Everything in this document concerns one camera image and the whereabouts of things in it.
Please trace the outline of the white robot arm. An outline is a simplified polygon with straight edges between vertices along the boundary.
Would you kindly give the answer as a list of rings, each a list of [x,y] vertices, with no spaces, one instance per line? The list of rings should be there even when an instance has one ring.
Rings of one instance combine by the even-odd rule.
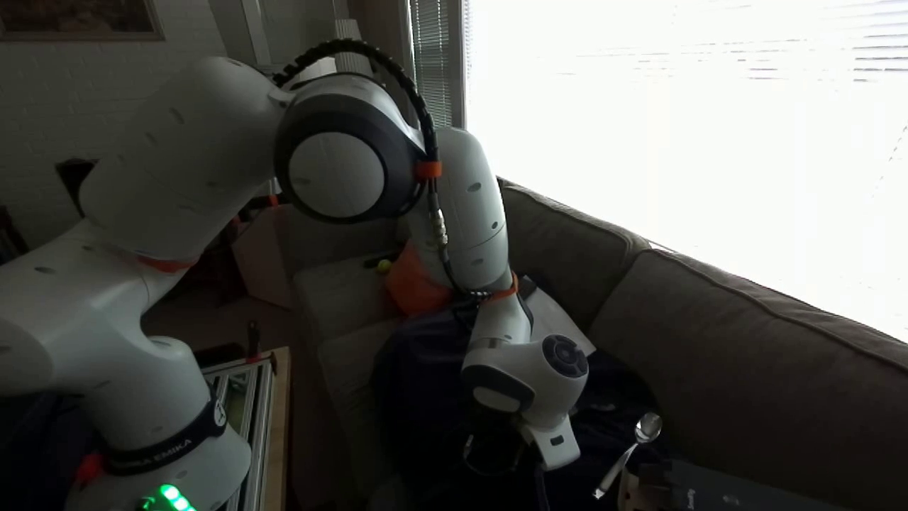
[[[438,125],[387,52],[329,40],[281,74],[235,56],[176,71],[83,178],[78,220],[0,263],[0,391],[69,395],[96,433],[64,511],[218,511],[251,476],[198,355],[144,317],[214,247],[248,262],[271,198],[332,228],[403,225],[395,303],[471,300],[468,398],[544,465],[580,459],[591,345],[525,293],[482,144]]]

